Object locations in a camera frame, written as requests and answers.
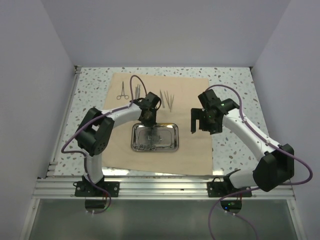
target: tan paper mat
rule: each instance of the tan paper mat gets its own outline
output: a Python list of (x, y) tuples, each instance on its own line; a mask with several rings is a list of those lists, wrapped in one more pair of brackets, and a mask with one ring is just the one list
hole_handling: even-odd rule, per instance
[[(130, 73), (115, 73), (105, 100), (104, 108), (112, 109), (123, 106), (131, 99)], [(213, 156), (212, 138), (208, 132), (197, 131), (191, 134), (191, 108), (201, 108), (198, 95), (208, 86), (206, 78), (187, 78), (169, 76), (149, 76), (138, 74), (148, 92), (160, 97), (162, 92), (165, 108), (161, 107), (156, 116), (157, 123), (174, 123), (178, 125), (179, 149), (176, 152), (135, 152), (131, 149), (132, 127), (137, 122), (127, 122), (113, 129), (107, 148), (102, 154), (104, 167), (130, 169), (138, 171), (182, 174), (212, 175)], [(122, 95), (122, 83), (125, 99)], [(137, 78), (132, 81), (133, 95), (140, 84)], [(174, 95), (170, 112), (165, 93), (169, 98)], [(140, 97), (144, 97), (144, 88), (140, 87)]]

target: purple cable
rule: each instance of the purple cable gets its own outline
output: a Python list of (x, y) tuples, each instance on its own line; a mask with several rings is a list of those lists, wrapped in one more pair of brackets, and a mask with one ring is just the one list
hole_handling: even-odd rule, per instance
[[(232, 88), (232, 87), (230, 87), (230, 86), (227, 86), (227, 85), (223, 85), (223, 84), (215, 84), (215, 85), (209, 86), (209, 87), (206, 89), (206, 91), (208, 91), (209, 89), (214, 88), (214, 87), (223, 87), (223, 88), (230, 89), (231, 91), (233, 91), (233, 92), (236, 94), (237, 98), (239, 99), (239, 113), (240, 113), (240, 117), (241, 117), (242, 121), (245, 123), (245, 125), (246, 125), (255, 135), (257, 135), (264, 143), (266, 143), (266, 144), (268, 144), (269, 146), (271, 146), (272, 148), (278, 150), (278, 151), (281, 152), (282, 154), (285, 154), (285, 155), (289, 156), (290, 158), (293, 158), (293, 159), (297, 160), (299, 163), (301, 163), (302, 165), (304, 165), (304, 166), (308, 169), (308, 171), (309, 171), (309, 177), (308, 177), (306, 180), (298, 181), (298, 182), (288, 182), (288, 183), (283, 183), (283, 184), (281, 184), (281, 185), (290, 185), (290, 186), (292, 186), (292, 185), (301, 185), (301, 184), (305, 184), (305, 183), (309, 182), (309, 181), (313, 178), (313, 176), (314, 176), (313, 171), (312, 171), (312, 169), (310, 168), (310, 166), (309, 166), (306, 162), (304, 162), (304, 161), (303, 161), (302, 159), (300, 159), (299, 157), (296, 157), (296, 156), (294, 156), (294, 155), (292, 155), (292, 154), (290, 154), (290, 153), (288, 153), (288, 152), (280, 149), (278, 146), (275, 146), (275, 145), (269, 143), (263, 136), (261, 136), (261, 135), (245, 120), (244, 113), (243, 113), (243, 110), (242, 110), (242, 106), (243, 106), (242, 99), (241, 99), (239, 93), (238, 93), (234, 88)], [(243, 191), (238, 191), (238, 192), (235, 192), (235, 193), (231, 193), (231, 194), (229, 194), (229, 195), (226, 195), (226, 196), (224, 196), (224, 197), (221, 197), (221, 198), (212, 206), (212, 208), (210, 209), (210, 212), (209, 212), (209, 216), (208, 216), (208, 227), (209, 227), (210, 235), (211, 235), (211, 237), (212, 237), (213, 240), (215, 240), (216, 238), (214, 237), (213, 232), (212, 232), (212, 230), (211, 230), (211, 215), (212, 215), (212, 212), (213, 212), (214, 208), (218, 205), (218, 203), (219, 203), (220, 201), (222, 201), (223, 199), (225, 199), (225, 198), (233, 197), (233, 196), (236, 196), (236, 195), (239, 195), (239, 194), (243, 194), (243, 193), (252, 192), (252, 191), (255, 191), (255, 190), (258, 190), (258, 189), (259, 189), (259, 187), (256, 187), (256, 188), (252, 188), (252, 189), (248, 189), (248, 190), (243, 190)], [(259, 239), (257, 230), (255, 229), (254, 225), (253, 225), (251, 222), (249, 222), (247, 219), (245, 219), (244, 217), (242, 217), (242, 216), (240, 216), (240, 215), (237, 215), (237, 214), (236, 214), (235, 216), (237, 216), (238, 218), (246, 221), (246, 222), (253, 228), (254, 233), (255, 233), (255, 236), (256, 236), (256, 239)]]
[[(219, 198), (219, 200), (215, 202), (215, 204), (211, 207), (211, 209), (209, 211), (209, 216), (208, 216), (208, 227), (209, 227), (210, 235), (211, 235), (213, 240), (216, 240), (216, 238), (215, 238), (214, 233), (212, 232), (212, 229), (211, 229), (211, 215), (212, 215), (212, 212), (215, 209), (215, 207), (218, 205), (218, 203), (220, 203), (223, 199), (230, 198), (230, 197), (233, 197), (233, 196), (237, 196), (239, 194), (249, 193), (249, 192), (252, 192), (252, 191), (255, 191), (255, 190), (258, 190), (258, 189), (260, 189), (260, 188), (256, 187), (256, 188), (252, 188), (252, 189), (246, 189), (246, 190), (230, 193), (228, 195), (225, 195), (225, 196)], [(244, 220), (245, 222), (247, 222), (252, 227), (256, 239), (259, 240), (258, 232), (255, 229), (254, 225), (249, 220), (245, 219), (243, 216), (240, 216), (238, 214), (235, 214), (235, 216), (240, 218), (240, 219), (242, 219), (242, 220)]]
[(84, 156), (84, 172), (87, 174), (87, 178), (88, 178), (89, 182), (91, 183), (92, 186), (94, 186), (96, 189), (104, 192), (104, 193), (107, 194), (107, 196), (109, 197), (110, 201), (109, 201), (108, 205), (107, 205), (103, 210), (93, 212), (94, 214), (103, 213), (105, 210), (107, 210), (107, 209), (109, 208), (109, 206), (110, 206), (110, 204), (111, 204), (111, 195), (110, 195), (110, 193), (109, 193), (107, 190), (105, 190), (105, 189), (103, 189), (103, 188), (95, 185), (95, 183), (91, 180), (91, 178), (90, 178), (90, 176), (89, 176), (89, 174), (88, 174), (88, 169), (87, 169), (87, 154), (86, 154), (84, 151), (81, 151), (81, 150), (66, 151), (66, 148), (67, 148), (67, 146), (71, 143), (71, 141), (78, 136), (78, 134), (79, 134), (81, 131), (85, 130), (89, 125), (93, 124), (95, 121), (97, 121), (97, 120), (99, 120), (99, 119), (101, 119), (101, 118), (104, 118), (105, 116), (108, 116), (108, 115), (111, 114), (111, 113), (115, 113), (115, 112), (118, 112), (118, 111), (121, 111), (121, 110), (124, 110), (124, 109), (128, 109), (128, 108), (130, 108), (130, 107), (132, 106), (132, 104), (134, 103), (134, 92), (133, 92), (133, 88), (132, 88), (132, 79), (133, 79), (134, 77), (136, 77), (136, 78), (138, 78), (138, 79), (140, 80), (140, 82), (142, 83), (142, 86), (143, 86), (143, 88), (144, 88), (145, 95), (147, 95), (146, 86), (145, 86), (144, 82), (141, 80), (141, 78), (140, 78), (139, 76), (137, 76), (137, 75), (132, 75), (132, 76), (130, 77), (131, 101), (130, 101), (129, 106), (118, 107), (118, 108), (114, 109), (113, 111), (109, 111), (109, 112), (107, 112), (107, 113), (105, 113), (105, 114), (102, 114), (102, 115), (100, 115), (100, 116), (97, 116), (97, 117), (91, 119), (91, 120), (88, 121), (85, 125), (83, 125), (81, 128), (79, 128), (79, 130), (77, 130), (77, 131), (75, 132), (75, 134), (73, 134), (72, 137), (70, 137), (70, 139), (69, 139), (68, 141), (66, 141), (65, 144), (64, 144), (64, 145), (62, 146), (62, 148), (61, 148), (61, 153), (63, 153), (63, 154), (82, 154), (82, 155)]

